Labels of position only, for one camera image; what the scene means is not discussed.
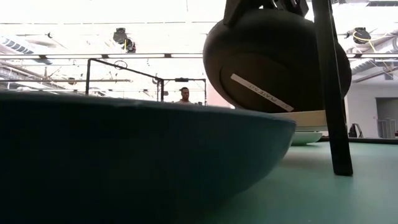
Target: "ceiling duct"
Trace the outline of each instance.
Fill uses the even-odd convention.
[[[391,38],[375,47],[376,51],[378,53],[398,53],[398,43],[397,43],[398,37]],[[373,53],[373,50],[363,52],[363,53]],[[397,61],[391,61],[386,63],[387,65],[393,65],[397,66],[398,65],[398,60]],[[380,59],[374,59],[374,58],[367,58],[367,59],[361,59],[361,60],[355,60],[354,62],[351,62],[351,71],[353,75],[356,75],[358,73],[364,72],[366,70],[369,70],[374,67],[383,67],[386,66],[384,64],[383,60]]]

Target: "ceiling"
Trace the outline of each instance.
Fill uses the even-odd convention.
[[[119,0],[117,4],[94,0],[13,0],[2,2],[0,35],[14,35],[27,40],[38,54],[121,54],[124,50],[112,41],[118,27],[126,28],[134,40],[137,53],[201,53],[208,31],[220,21],[225,0]],[[352,38],[345,39],[354,27],[366,27],[372,37],[388,38],[398,29],[396,7],[366,7],[367,3],[335,4],[333,6],[339,43],[344,49],[354,47]],[[312,8],[307,19],[313,19]],[[356,46],[361,51],[368,45]],[[205,78],[200,58],[190,59],[125,59],[129,68],[158,75],[163,78]],[[86,60],[55,60],[48,66],[31,60],[9,61],[38,74],[52,78],[84,79]],[[109,66],[93,65],[95,78],[131,78],[133,74]],[[134,75],[132,83],[93,83],[101,88],[153,88],[151,80]],[[76,88],[61,83],[65,88]],[[183,83],[168,84],[170,90],[183,87]],[[194,97],[203,101],[203,93],[196,83]],[[128,93],[129,97],[143,93]]]

